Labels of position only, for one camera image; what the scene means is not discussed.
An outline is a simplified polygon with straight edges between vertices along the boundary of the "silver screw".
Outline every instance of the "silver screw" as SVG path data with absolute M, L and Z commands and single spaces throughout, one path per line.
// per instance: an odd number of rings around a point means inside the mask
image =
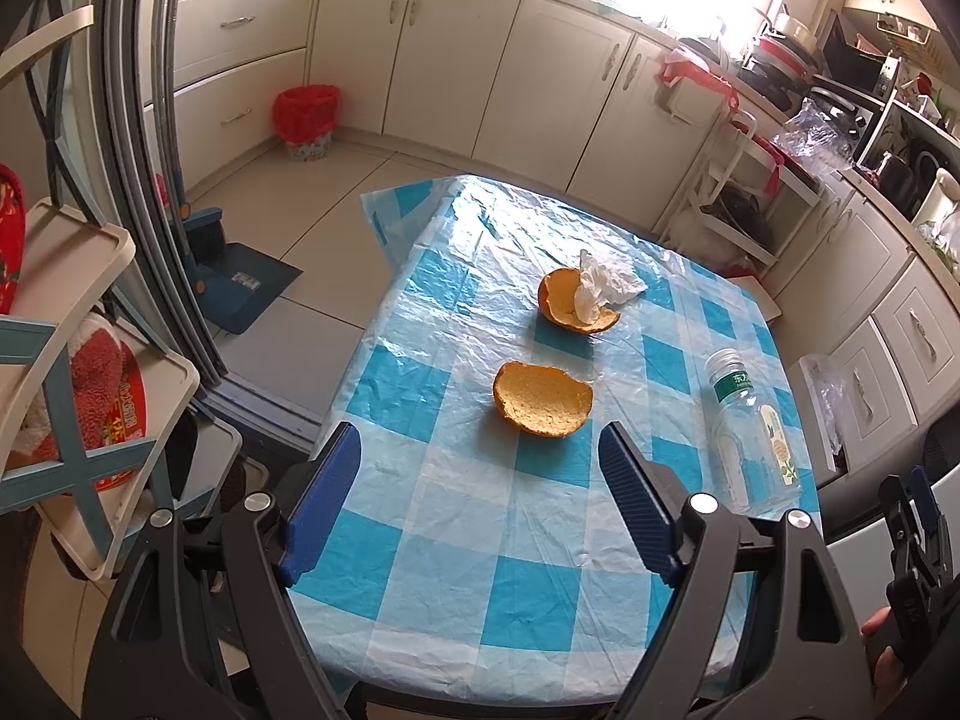
M 719 505 L 717 499 L 712 495 L 707 495 L 707 493 L 697 493 L 693 498 L 690 498 L 690 506 L 693 507 L 693 511 L 700 514 L 713 514 L 717 511 Z
M 270 494 L 269 493 L 252 493 L 247 496 L 247 499 L 243 502 L 244 509 L 248 512 L 262 512 L 263 509 L 266 509 L 270 506 Z
M 166 528 L 174 521 L 174 512 L 170 509 L 157 509 L 150 515 L 150 524 L 155 528 Z
M 809 528 L 812 520 L 810 515 L 806 512 L 801 512 L 799 509 L 793 509 L 792 512 L 789 512 L 786 515 L 786 521 L 793 525 L 794 528 Z

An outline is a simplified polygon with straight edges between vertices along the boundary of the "plastic bottle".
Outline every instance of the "plastic bottle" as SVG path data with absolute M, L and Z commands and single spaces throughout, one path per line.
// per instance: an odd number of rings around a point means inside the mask
M 720 410 L 710 430 L 712 492 L 735 514 L 778 517 L 800 502 L 800 478 L 784 423 L 751 384 L 734 349 L 707 360 Z

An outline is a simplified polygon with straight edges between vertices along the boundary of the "plastic tablecloth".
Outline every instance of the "plastic tablecloth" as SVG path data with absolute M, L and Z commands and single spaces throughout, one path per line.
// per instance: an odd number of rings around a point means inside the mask
M 362 201 L 397 274 L 325 420 L 326 435 L 341 420 L 358 428 L 360 471 L 316 568 L 292 594 L 328 673 L 477 704 L 616 699 L 670 591 L 637 555 L 597 440 L 619 420 L 645 457 L 672 466 L 689 490 L 710 490 L 707 426 L 717 405 L 704 362 L 719 348 L 738 349 L 757 389 L 779 405 L 800 474 L 794 505 L 819 524 L 784 369 L 743 290 L 568 204 L 476 176 Z M 593 337 L 536 309 L 541 277 L 577 266 L 582 248 L 649 285 Z M 563 440 L 512 428 L 491 393 L 507 360 L 555 365 L 592 384 L 587 424 Z M 714 671 L 733 659 L 743 581 L 731 591 Z

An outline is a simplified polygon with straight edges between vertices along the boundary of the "white tissue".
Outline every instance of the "white tissue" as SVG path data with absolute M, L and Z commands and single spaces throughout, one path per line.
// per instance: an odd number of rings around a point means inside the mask
M 596 322 L 604 306 L 626 303 L 646 289 L 629 265 L 604 264 L 584 248 L 580 250 L 580 286 L 573 295 L 580 322 Z

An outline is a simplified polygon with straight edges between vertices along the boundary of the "table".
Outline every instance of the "table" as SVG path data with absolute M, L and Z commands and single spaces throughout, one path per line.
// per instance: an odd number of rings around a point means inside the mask
M 620 420 L 648 459 L 689 490 L 710 490 L 717 406 L 704 361 L 719 348 L 737 348 L 779 404 L 800 472 L 795 504 L 819 524 L 793 397 L 744 290 L 563 202 L 475 176 L 363 203 L 397 275 L 325 420 L 328 433 L 341 419 L 356 425 L 360 471 L 291 595 L 328 672 L 488 706 L 616 699 L 669 590 L 644 569 L 613 504 L 599 433 Z M 649 285 L 595 337 L 536 309 L 541 276 L 576 266 L 581 248 L 629 263 Z M 507 360 L 592 384 L 587 424 L 564 440 L 512 428 L 491 394 Z M 714 668 L 733 659 L 741 579 Z

